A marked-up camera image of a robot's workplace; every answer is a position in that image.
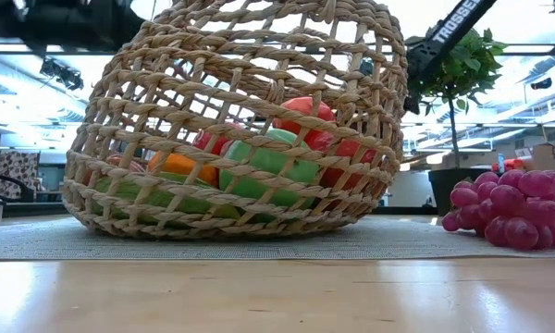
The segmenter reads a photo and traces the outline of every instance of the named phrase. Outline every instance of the wall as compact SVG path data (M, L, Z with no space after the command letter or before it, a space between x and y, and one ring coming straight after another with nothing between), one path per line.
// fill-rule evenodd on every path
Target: wall
M436 206L426 171L398 172L388 192L391 194L388 206L391 207L421 207L426 203L428 195L432 197L433 205Z

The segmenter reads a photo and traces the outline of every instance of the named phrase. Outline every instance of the fruit basket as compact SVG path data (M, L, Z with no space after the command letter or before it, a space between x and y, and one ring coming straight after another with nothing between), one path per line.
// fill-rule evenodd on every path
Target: fruit basket
M399 22L371 0L175 2L95 84L65 206L87 228L175 240L355 223L400 167L406 67Z

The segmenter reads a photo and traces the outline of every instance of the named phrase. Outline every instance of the cardboard box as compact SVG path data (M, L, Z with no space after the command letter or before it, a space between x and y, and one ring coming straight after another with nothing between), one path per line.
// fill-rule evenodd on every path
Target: cardboard box
M555 144L542 143L515 152L527 170L555 170Z

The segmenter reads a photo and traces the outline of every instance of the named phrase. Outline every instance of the ceiling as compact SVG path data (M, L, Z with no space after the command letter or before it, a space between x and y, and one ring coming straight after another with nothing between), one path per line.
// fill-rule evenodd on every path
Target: ceiling
M170 0L134 0L132 9L145 19L160 13L170 6ZM235 10L242 0L223 7ZM437 5L423 0L395 0L384 2L400 23L403 35L423 35L424 32L456 6L456 0L437 0ZM549 44L555 43L555 14L550 0L527 0L515 6L513 1L498 1L475 28L482 31L490 28L494 39L510 44ZM250 8L266 6L253 3ZM296 18L284 18L274 24L272 30L287 32ZM257 29L255 23L241 24L239 29ZM210 23L206 30L222 29L220 23ZM311 28L325 30L314 24ZM339 30L338 39L346 41L350 34ZM0 41L17 43L18 41ZM20 49L21 45L0 45L0 49ZM537 46L535 49L550 46ZM531 50L533 46L514 45L514 50ZM59 83L39 74L42 60L34 55L0 54L0 123L2 130L29 133L30 137L43 138L49 146L68 148L73 138L92 86L101 78L105 64L111 55L55 55L59 61L78 69L84 79L82 90L70 92ZM471 112L457 115L460 145L474 149L487 149L494 141L506 140L523 135L536 128L536 123L555 123L555 57L549 56L503 56L499 61L501 70L496 89L489 94L478 94L482 104L470 105ZM345 55L333 57L338 68L345 69L348 59ZM274 64L259 63L264 67ZM311 81L310 74L300 73L300 78ZM553 85L546 90L532 90L530 83L551 77ZM439 105L429 116L407 114L403 119L403 132L406 150L429 151L448 149L450 144L448 106ZM498 127L495 123L504 124Z

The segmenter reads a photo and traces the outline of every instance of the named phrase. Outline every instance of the gray placemat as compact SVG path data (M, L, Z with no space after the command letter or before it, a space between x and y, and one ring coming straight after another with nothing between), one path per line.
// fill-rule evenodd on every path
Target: gray placemat
M520 253L425 223L367 217L323 235L290 240L150 241L89 231L73 217L0 227L0 259L424 259L464 256L555 257Z

